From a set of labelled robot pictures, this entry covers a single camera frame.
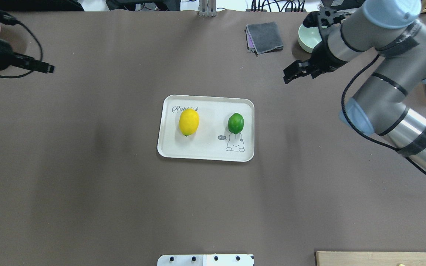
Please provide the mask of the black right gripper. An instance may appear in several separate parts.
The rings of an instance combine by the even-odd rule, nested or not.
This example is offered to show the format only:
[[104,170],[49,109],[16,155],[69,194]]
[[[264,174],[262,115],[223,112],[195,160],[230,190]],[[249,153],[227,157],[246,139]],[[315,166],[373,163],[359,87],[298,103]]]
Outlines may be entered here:
[[304,62],[294,61],[283,70],[285,84],[308,75],[316,78],[321,74],[333,72],[348,62],[339,59],[328,44],[331,34],[338,32],[338,26],[347,16],[350,16],[350,13],[336,11],[330,7],[321,7],[318,11],[312,11],[306,16],[303,25],[307,28],[317,27],[321,41],[314,47],[309,59]]

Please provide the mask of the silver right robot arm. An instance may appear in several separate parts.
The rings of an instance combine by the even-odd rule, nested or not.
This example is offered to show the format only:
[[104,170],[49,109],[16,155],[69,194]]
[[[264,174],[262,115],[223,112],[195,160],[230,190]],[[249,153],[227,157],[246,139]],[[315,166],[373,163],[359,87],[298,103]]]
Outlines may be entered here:
[[377,69],[347,102],[341,119],[362,137],[377,134],[387,148],[426,174],[426,118],[403,101],[426,84],[426,25],[419,20],[419,0],[366,0],[353,13],[330,7],[309,13],[305,27],[317,27],[321,41],[311,57],[283,71],[284,82],[337,70],[374,48],[383,58]]

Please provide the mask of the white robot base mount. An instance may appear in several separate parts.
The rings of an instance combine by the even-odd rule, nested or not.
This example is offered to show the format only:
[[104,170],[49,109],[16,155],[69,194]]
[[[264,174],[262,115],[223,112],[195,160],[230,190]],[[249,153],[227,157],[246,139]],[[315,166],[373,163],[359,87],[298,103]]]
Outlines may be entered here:
[[254,266],[250,254],[177,254],[162,255],[157,266]]

